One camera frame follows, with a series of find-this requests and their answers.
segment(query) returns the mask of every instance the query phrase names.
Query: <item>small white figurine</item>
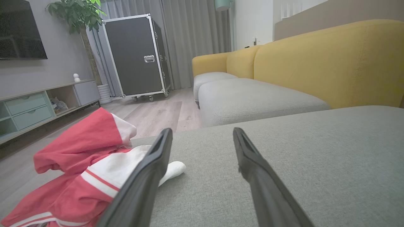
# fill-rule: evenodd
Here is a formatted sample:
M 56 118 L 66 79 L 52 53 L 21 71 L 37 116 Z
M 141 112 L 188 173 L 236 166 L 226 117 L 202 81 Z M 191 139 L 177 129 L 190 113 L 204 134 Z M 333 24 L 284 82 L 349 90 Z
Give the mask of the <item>small white figurine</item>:
M 78 77 L 77 73 L 73 74 L 73 77 L 75 82 L 80 82 L 80 78 Z

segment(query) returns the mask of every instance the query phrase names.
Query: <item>gray upholstery fabric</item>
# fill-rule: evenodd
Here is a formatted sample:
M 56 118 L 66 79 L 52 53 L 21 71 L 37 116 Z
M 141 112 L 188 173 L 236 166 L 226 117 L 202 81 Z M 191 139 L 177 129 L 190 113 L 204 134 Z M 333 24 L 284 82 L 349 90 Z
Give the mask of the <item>gray upholstery fabric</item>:
M 204 84 L 199 106 L 205 127 L 330 109 L 317 97 L 246 78 Z
M 201 87 L 202 84 L 211 82 L 211 81 L 216 81 L 216 80 L 227 80 L 227 79 L 234 79 L 238 78 L 237 76 L 224 73 L 224 72 L 213 72 L 213 73 L 204 73 L 197 75 L 194 78 L 194 98 L 195 101 L 198 102 L 198 91 L 199 88 Z
M 187 170 L 158 189 L 151 227 L 258 225 L 238 172 L 234 127 L 244 129 L 315 226 L 404 223 L 404 109 L 365 106 L 175 133 L 170 161 Z

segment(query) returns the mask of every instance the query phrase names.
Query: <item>lamp shade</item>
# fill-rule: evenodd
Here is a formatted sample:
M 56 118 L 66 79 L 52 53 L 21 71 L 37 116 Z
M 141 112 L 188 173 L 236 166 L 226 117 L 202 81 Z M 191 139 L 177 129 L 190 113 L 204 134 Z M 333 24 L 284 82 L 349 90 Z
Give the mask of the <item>lamp shade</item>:
M 216 11 L 225 11 L 230 8 L 231 0 L 215 0 Z

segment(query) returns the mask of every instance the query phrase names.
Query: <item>case handle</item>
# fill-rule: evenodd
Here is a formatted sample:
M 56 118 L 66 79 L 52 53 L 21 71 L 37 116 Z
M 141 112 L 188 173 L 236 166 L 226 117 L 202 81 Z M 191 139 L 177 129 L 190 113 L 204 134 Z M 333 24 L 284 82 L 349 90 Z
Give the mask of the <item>case handle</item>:
M 145 62 L 146 63 L 150 63 L 150 62 L 155 62 L 156 58 L 154 57 L 154 55 L 145 55 L 144 56 Z

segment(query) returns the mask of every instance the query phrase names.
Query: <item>wall-mounted tv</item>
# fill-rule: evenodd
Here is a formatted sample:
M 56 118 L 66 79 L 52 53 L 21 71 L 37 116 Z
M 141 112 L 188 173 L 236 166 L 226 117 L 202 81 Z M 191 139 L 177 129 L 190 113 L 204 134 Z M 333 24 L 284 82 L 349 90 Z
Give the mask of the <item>wall-mounted tv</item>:
M 0 0 L 0 60 L 25 59 L 47 59 L 31 6 Z

